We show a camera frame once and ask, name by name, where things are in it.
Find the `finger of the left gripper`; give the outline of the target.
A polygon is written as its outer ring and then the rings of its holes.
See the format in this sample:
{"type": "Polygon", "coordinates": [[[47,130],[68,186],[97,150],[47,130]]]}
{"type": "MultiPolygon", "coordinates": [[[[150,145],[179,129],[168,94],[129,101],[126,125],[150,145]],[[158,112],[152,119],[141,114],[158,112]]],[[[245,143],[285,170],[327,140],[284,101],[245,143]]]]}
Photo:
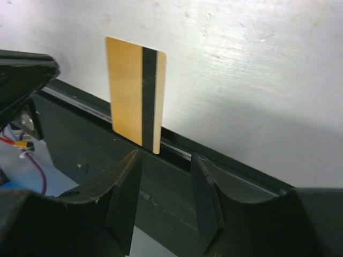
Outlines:
{"type": "Polygon", "coordinates": [[[59,65],[49,55],[1,50],[1,128],[59,73],[59,65]]]}

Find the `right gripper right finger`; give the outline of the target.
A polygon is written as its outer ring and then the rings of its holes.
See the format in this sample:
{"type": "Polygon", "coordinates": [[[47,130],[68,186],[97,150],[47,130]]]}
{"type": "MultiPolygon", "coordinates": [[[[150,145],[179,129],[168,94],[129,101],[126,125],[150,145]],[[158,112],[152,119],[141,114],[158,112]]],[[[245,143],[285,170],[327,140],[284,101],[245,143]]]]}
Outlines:
{"type": "Polygon", "coordinates": [[[273,193],[191,157],[191,181],[205,256],[342,256],[342,190],[273,193]]]}

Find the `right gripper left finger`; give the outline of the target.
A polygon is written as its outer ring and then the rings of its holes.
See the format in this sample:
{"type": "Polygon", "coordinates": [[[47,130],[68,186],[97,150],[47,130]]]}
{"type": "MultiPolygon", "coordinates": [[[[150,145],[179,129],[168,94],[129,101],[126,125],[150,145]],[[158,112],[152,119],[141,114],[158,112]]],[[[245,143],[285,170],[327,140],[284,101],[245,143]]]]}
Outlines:
{"type": "Polygon", "coordinates": [[[58,197],[1,190],[1,256],[127,256],[142,173],[130,152],[58,197]]]}

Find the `gold card magnetic stripe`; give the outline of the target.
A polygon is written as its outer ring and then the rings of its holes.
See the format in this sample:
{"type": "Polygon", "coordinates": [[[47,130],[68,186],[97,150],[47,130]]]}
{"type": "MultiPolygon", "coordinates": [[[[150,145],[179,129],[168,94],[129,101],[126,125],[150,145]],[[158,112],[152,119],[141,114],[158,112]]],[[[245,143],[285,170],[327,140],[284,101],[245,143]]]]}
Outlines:
{"type": "Polygon", "coordinates": [[[113,131],[158,155],[167,55],[112,37],[106,53],[113,131]]]}

